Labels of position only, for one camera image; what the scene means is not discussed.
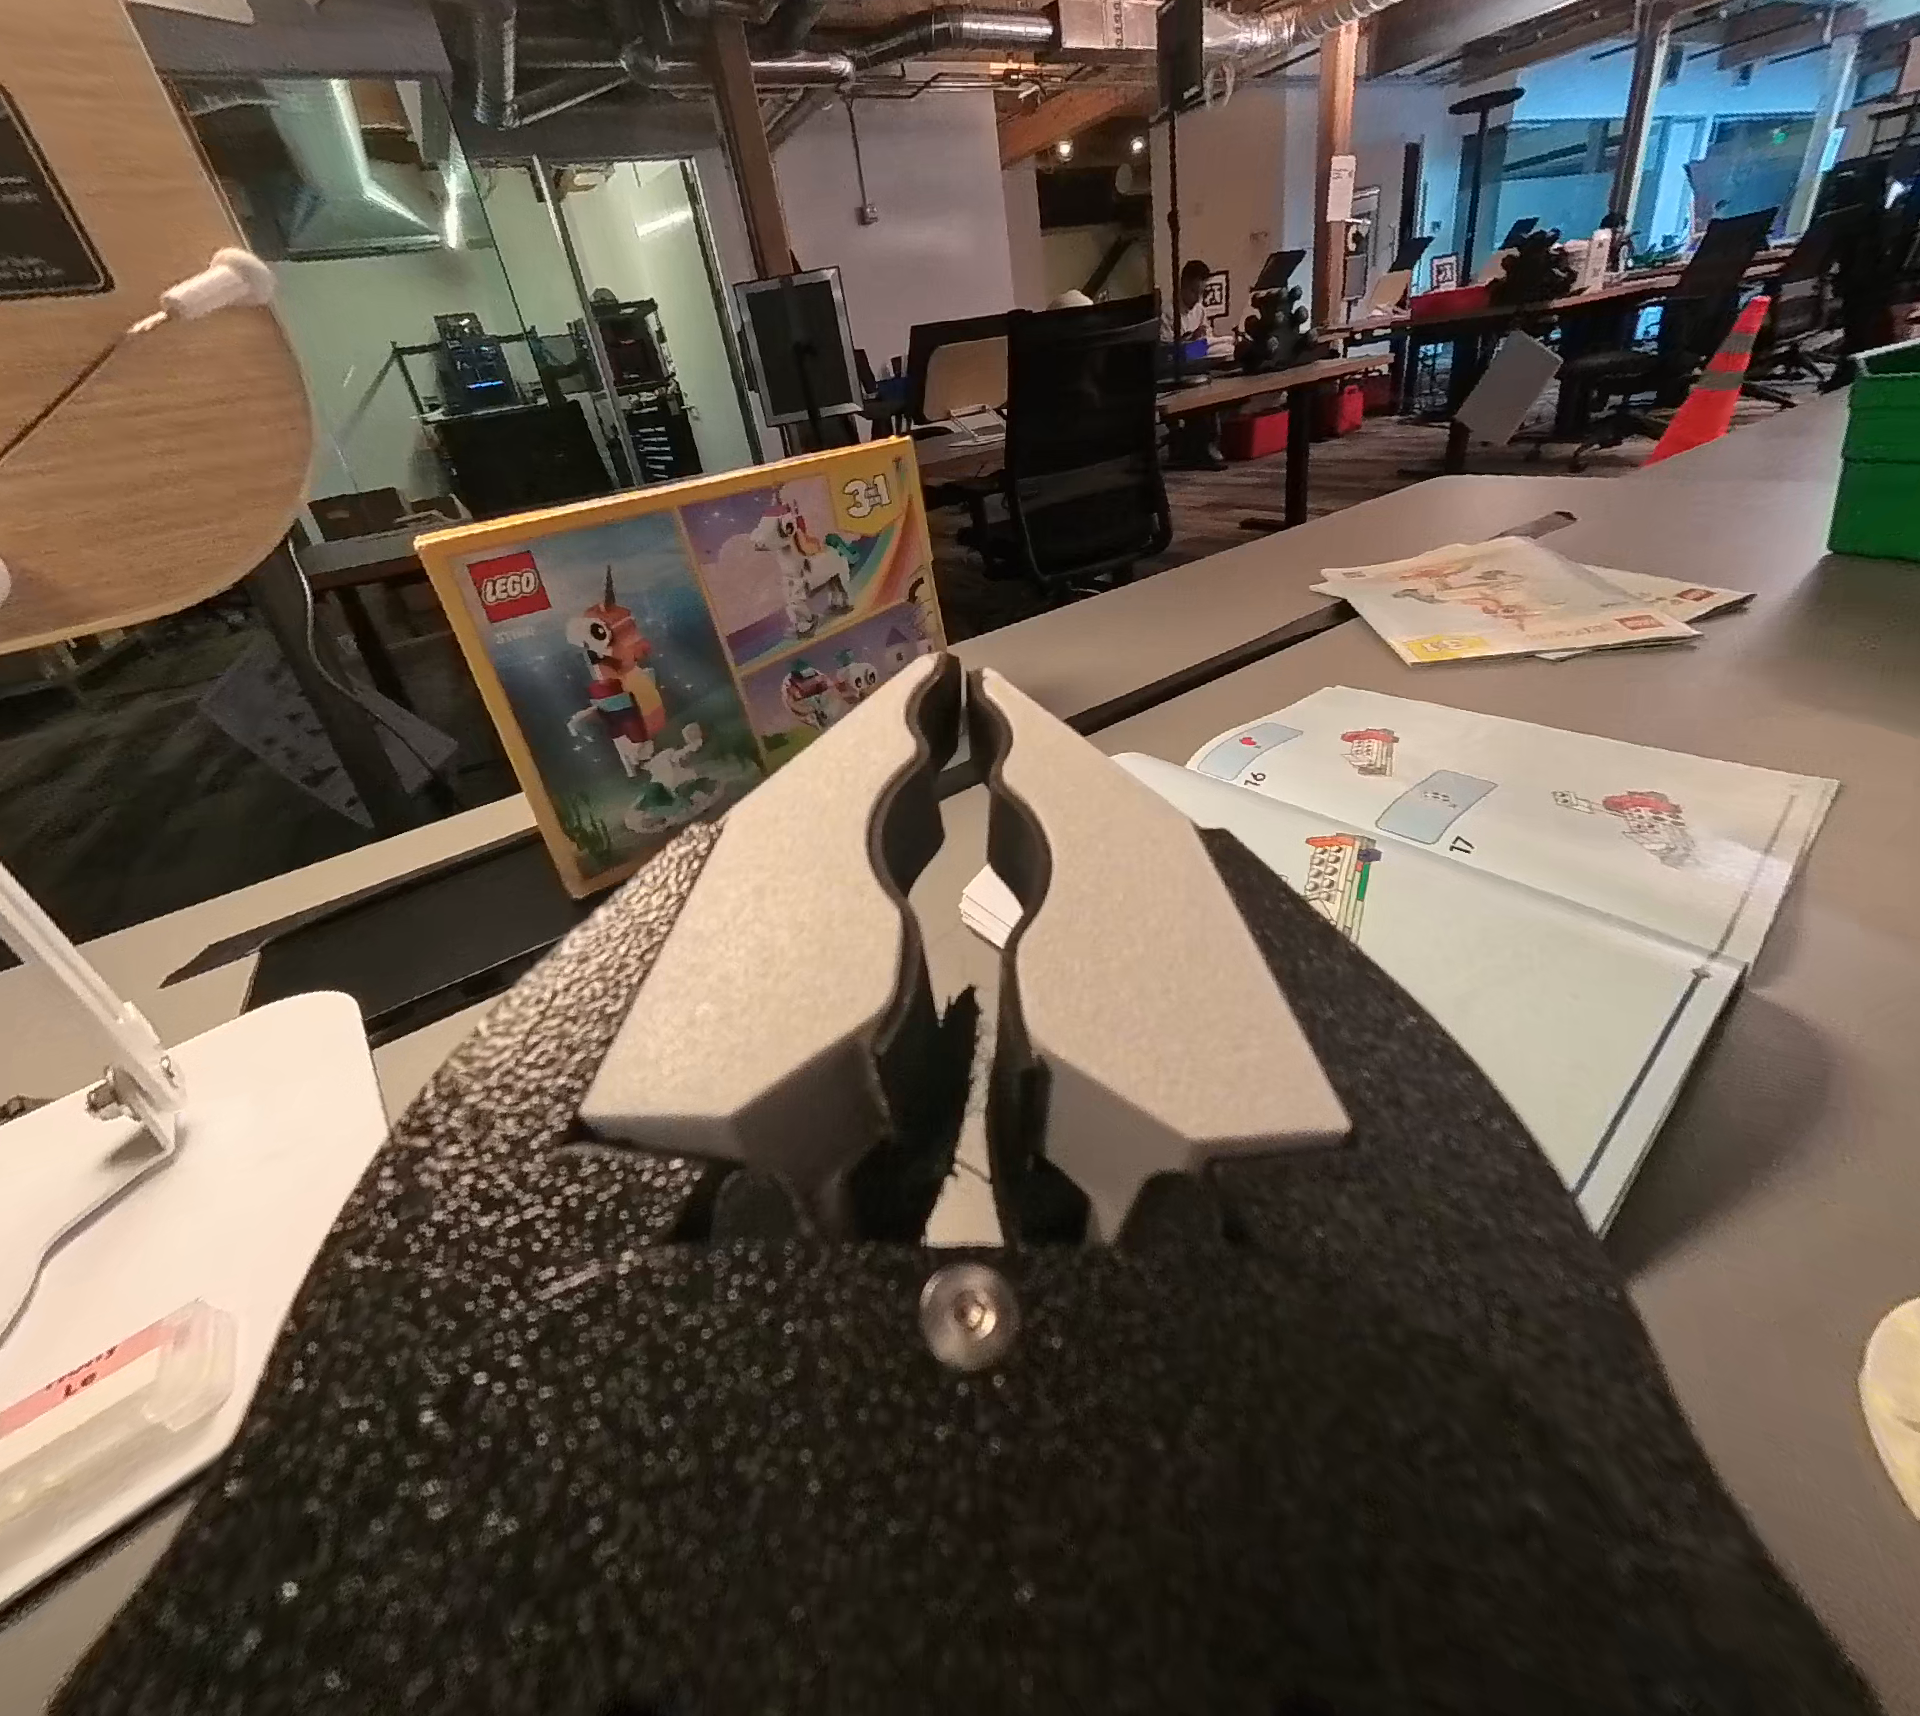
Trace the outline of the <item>white board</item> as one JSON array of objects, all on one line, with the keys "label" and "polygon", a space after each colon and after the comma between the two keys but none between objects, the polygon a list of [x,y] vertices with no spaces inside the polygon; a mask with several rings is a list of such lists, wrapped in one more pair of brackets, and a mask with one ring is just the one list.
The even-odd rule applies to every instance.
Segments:
[{"label": "white board", "polygon": [[1460,446],[1506,446],[1522,432],[1532,407],[1564,367],[1556,348],[1511,329],[1500,337],[1485,367],[1450,417],[1450,435]]}]

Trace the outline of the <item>lego instruction booklet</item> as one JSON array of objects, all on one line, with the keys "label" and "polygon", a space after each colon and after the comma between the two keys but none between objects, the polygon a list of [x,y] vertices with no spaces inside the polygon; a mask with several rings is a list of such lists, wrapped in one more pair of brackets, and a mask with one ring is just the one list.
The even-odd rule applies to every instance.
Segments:
[{"label": "lego instruction booklet", "polygon": [[1452,1036],[1601,1229],[1838,792],[1322,687],[1185,763],[1111,758]]}]

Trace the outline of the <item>colourful lego set box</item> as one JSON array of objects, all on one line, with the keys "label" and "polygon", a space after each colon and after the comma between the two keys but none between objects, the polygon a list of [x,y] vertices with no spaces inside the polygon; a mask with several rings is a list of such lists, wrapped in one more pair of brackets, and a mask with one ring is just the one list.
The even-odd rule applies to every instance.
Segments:
[{"label": "colourful lego set box", "polygon": [[948,643],[907,434],[434,527],[416,555],[575,900]]}]

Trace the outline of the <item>black mesh office chair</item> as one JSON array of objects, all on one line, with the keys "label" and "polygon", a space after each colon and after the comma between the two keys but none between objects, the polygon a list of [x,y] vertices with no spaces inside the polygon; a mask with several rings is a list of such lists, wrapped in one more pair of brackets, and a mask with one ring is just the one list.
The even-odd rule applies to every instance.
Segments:
[{"label": "black mesh office chair", "polygon": [[1171,546],[1158,329],[1149,294],[1008,313],[1002,462],[963,529],[986,576],[1064,598]]}]

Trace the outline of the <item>wooden lamp shade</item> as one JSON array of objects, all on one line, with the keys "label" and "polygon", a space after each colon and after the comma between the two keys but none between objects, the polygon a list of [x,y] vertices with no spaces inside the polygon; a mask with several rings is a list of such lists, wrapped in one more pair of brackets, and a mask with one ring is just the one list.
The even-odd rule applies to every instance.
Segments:
[{"label": "wooden lamp shade", "polygon": [[[122,0],[4,0],[4,438],[161,289],[242,245]],[[2,463],[4,652],[249,574],[314,449],[273,303],[144,336]]]}]

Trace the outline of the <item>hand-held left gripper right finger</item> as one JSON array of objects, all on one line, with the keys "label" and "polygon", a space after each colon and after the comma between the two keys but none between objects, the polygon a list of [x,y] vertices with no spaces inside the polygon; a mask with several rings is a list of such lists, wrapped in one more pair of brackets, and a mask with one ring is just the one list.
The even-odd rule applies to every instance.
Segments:
[{"label": "hand-held left gripper right finger", "polygon": [[1209,832],[1000,671],[967,677],[967,732],[1018,902],[984,1114],[1003,1239],[1111,1243],[1160,1176],[1341,1145]]}]

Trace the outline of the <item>white printed leaflet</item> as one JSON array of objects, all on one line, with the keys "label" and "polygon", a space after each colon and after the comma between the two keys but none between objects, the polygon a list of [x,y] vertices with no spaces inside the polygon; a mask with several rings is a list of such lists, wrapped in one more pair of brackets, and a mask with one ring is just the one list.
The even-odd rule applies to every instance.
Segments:
[{"label": "white printed leaflet", "polygon": [[1674,624],[1685,624],[1690,627],[1701,619],[1744,610],[1754,601],[1754,594],[1746,590],[1629,570],[1586,568],[1616,585],[1620,594],[1633,604],[1655,610]]}]

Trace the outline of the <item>long office desk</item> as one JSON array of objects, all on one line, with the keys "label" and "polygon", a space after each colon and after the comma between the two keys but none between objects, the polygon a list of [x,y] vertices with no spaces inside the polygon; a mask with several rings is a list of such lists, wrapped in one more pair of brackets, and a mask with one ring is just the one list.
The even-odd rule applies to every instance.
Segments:
[{"label": "long office desk", "polygon": [[1387,353],[1338,356],[1260,373],[1236,373],[1207,384],[1180,384],[1158,397],[1158,413],[1165,430],[1165,466],[1200,470],[1207,463],[1225,409],[1264,412],[1280,403],[1288,417],[1282,511],[1241,515],[1238,527],[1252,535],[1300,527],[1309,519],[1311,447],[1331,435],[1339,389],[1347,382],[1387,370]]}]

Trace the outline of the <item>office chair beige backrest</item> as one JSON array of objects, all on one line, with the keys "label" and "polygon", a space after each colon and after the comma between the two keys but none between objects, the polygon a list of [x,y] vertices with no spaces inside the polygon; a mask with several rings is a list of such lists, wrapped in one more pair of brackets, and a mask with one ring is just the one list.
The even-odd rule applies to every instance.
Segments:
[{"label": "office chair beige backrest", "polygon": [[910,329],[901,413],[928,507],[967,503],[997,484],[1010,321],[1010,311],[993,311]]}]

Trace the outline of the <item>white lamp stand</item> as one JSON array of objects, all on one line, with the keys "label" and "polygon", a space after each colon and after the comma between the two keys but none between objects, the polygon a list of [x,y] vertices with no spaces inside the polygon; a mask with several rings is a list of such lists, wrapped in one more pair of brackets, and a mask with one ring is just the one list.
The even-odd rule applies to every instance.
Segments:
[{"label": "white lamp stand", "polygon": [[94,1036],[90,1082],[4,1122],[4,1410],[192,1302],[236,1321],[215,1415],[122,1497],[2,1530],[2,1605],[204,1473],[238,1437],[323,1238],[386,1137],[362,1012],[300,993],[168,1046],[4,870],[4,941]]}]

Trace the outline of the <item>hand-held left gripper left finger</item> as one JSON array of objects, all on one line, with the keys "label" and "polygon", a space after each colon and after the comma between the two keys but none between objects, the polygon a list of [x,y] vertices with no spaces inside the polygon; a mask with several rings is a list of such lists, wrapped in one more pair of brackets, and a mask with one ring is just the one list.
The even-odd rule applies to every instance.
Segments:
[{"label": "hand-held left gripper left finger", "polygon": [[844,1238],[924,1238],[963,1064],[907,896],[962,698],[924,654],[722,815],[581,1097],[589,1137],[775,1180]]}]

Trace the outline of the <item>green plastic bin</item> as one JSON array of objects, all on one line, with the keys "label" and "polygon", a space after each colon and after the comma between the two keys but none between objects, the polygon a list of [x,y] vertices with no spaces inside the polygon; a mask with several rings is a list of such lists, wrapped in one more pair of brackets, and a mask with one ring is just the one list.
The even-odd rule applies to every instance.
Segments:
[{"label": "green plastic bin", "polygon": [[1827,551],[1917,561],[1917,340],[1861,351],[1846,389]]}]

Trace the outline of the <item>clear plastic box pink label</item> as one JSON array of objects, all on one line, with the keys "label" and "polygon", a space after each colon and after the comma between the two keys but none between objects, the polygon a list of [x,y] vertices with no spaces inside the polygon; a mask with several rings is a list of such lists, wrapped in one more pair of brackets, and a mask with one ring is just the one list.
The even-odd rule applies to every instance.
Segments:
[{"label": "clear plastic box pink label", "polygon": [[136,1489],[220,1412],[234,1361],[234,1318],[192,1300],[5,1405],[4,1533],[41,1533]]}]

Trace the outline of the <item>orange traffic cone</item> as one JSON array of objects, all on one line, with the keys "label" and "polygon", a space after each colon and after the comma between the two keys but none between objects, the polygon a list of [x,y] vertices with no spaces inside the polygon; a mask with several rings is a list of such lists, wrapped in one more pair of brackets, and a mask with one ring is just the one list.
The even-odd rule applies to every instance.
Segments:
[{"label": "orange traffic cone", "polygon": [[1642,466],[1646,470],[1688,455],[1726,435],[1767,311],[1770,295],[1763,291],[1739,308],[1732,328],[1715,346],[1711,358],[1706,359],[1650,453],[1643,455]]}]

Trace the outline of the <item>tablet screen on stand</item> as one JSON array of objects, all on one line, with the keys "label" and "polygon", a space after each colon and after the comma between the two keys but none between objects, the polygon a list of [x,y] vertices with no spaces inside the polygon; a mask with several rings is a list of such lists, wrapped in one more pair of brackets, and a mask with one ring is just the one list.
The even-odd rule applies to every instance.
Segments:
[{"label": "tablet screen on stand", "polygon": [[782,453],[855,446],[865,392],[840,268],[737,281],[732,300],[760,417]]}]

